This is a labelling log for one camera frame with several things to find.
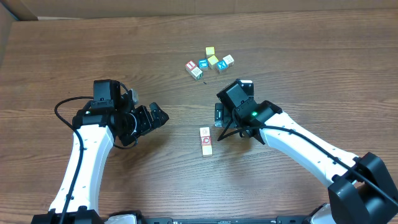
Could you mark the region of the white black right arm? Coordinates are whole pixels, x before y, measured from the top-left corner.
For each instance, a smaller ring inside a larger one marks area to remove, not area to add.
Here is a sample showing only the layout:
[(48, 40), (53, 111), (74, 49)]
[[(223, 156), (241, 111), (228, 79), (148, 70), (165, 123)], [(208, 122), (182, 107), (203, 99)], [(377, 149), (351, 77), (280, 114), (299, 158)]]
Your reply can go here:
[(329, 201), (303, 223), (388, 223), (397, 215), (397, 187), (380, 157), (362, 157), (339, 149), (297, 124), (269, 101), (238, 104), (217, 103), (215, 125), (223, 131), (219, 140), (232, 134), (256, 138), (299, 163), (328, 191)]

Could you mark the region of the white block green edge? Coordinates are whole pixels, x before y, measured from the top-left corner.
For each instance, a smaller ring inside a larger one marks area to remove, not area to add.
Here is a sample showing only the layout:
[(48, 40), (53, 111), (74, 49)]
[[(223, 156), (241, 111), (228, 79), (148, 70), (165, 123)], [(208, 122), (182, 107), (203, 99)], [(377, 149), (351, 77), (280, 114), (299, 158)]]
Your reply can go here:
[(201, 145), (202, 146), (210, 146), (211, 145), (211, 137), (210, 136), (202, 136), (201, 137)]

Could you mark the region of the white block blue side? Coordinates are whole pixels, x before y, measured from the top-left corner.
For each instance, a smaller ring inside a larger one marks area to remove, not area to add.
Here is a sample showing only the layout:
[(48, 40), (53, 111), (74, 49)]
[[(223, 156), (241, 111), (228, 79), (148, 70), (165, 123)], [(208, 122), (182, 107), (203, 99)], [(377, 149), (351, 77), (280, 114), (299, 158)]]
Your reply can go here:
[(211, 157), (213, 155), (213, 148), (211, 145), (202, 146), (203, 157)]

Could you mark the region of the white block frog picture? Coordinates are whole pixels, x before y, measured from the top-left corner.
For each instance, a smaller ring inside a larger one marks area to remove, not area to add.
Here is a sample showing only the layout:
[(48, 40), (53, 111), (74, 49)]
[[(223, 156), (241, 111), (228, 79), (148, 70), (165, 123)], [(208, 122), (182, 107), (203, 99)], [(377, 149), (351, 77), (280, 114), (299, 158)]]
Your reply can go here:
[(200, 128), (200, 137), (208, 137), (211, 136), (210, 134), (210, 128), (209, 127), (203, 127)]

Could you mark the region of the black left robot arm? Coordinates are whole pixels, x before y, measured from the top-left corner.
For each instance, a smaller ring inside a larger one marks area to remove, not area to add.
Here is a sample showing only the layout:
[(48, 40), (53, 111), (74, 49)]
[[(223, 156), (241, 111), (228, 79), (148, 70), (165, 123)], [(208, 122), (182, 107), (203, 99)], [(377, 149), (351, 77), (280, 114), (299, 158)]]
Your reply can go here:
[(47, 213), (34, 215), (32, 223), (103, 223), (98, 200), (104, 165), (119, 138), (121, 149), (161, 126), (169, 116), (156, 103), (136, 108), (133, 90), (99, 87), (77, 112), (68, 127), (73, 147), (60, 190)]

